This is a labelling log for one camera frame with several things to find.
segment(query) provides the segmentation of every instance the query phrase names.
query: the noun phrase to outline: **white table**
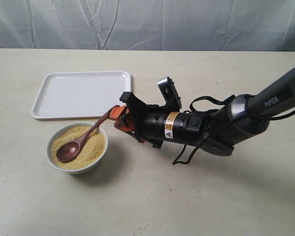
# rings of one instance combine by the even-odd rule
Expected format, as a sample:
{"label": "white table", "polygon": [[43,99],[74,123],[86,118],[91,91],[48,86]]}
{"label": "white table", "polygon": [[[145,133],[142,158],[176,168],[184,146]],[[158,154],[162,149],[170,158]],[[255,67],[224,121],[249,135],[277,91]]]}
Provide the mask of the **white table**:
{"label": "white table", "polygon": [[72,121],[30,116],[51,72],[129,71],[149,104],[164,103],[157,81],[170,76],[187,109],[201,95],[258,93],[294,66],[295,53],[0,49],[0,236],[295,235],[295,116],[231,157],[200,150],[187,166],[171,165],[180,145],[153,149],[108,121],[107,156],[82,176],[45,157],[49,137]]}

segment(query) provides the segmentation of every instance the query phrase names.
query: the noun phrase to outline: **white bowl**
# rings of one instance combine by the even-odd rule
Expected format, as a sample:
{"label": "white bowl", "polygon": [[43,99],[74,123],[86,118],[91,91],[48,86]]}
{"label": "white bowl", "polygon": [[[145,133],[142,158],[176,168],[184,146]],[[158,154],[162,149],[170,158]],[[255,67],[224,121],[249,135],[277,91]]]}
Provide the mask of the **white bowl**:
{"label": "white bowl", "polygon": [[77,175],[77,174],[83,174],[86,173],[90,170],[92,170],[97,164],[98,162],[103,158],[103,156],[105,155],[105,152],[107,150],[107,146],[108,146],[108,138],[107,138],[107,134],[106,132],[99,127],[99,132],[104,136],[104,140],[105,140],[105,149],[103,151],[103,153],[101,154],[101,156],[99,158],[97,158],[96,161],[94,161],[92,164],[81,168],[81,169],[75,169],[75,170],[66,170],[63,169],[59,166],[57,166],[51,156],[51,146],[54,143],[55,139],[57,139],[59,136],[61,136],[63,133],[65,133],[67,130],[76,127],[76,126],[88,126],[88,127],[92,127],[94,125],[94,123],[92,122],[88,122],[88,121],[79,121],[79,122],[75,122],[72,124],[68,124],[66,126],[64,126],[63,128],[61,128],[60,130],[58,130],[49,140],[47,147],[46,147],[46,156],[47,156],[47,160],[49,162],[49,164],[54,167],[55,169],[59,170],[59,171],[63,171],[63,172],[67,172],[69,174],[73,174],[73,175]]}

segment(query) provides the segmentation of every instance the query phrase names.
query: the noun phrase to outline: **rectangular tray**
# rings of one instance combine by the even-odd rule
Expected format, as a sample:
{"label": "rectangular tray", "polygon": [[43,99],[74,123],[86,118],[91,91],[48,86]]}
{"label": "rectangular tray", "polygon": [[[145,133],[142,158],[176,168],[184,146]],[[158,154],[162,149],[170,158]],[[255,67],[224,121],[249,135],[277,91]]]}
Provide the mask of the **rectangular tray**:
{"label": "rectangular tray", "polygon": [[47,75],[31,109],[36,119],[92,118],[102,116],[131,91],[125,71],[63,72]]}

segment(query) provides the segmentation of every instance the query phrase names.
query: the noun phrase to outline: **white backdrop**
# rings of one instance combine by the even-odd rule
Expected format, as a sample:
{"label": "white backdrop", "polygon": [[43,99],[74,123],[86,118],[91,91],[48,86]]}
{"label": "white backdrop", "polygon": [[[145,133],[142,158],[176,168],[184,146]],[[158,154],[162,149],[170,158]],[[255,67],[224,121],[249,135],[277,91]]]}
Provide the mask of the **white backdrop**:
{"label": "white backdrop", "polygon": [[295,51],[295,0],[0,0],[0,47]]}

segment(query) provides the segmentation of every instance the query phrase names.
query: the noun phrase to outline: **yellow warning label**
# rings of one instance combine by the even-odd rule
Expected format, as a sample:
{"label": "yellow warning label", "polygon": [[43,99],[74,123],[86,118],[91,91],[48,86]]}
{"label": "yellow warning label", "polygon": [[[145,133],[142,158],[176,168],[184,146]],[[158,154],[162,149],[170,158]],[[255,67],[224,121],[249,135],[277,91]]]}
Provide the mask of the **yellow warning label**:
{"label": "yellow warning label", "polygon": [[179,112],[171,112],[165,122],[165,130],[164,134],[165,137],[168,139],[173,139],[173,126],[174,126],[174,121],[176,117],[178,116]]}

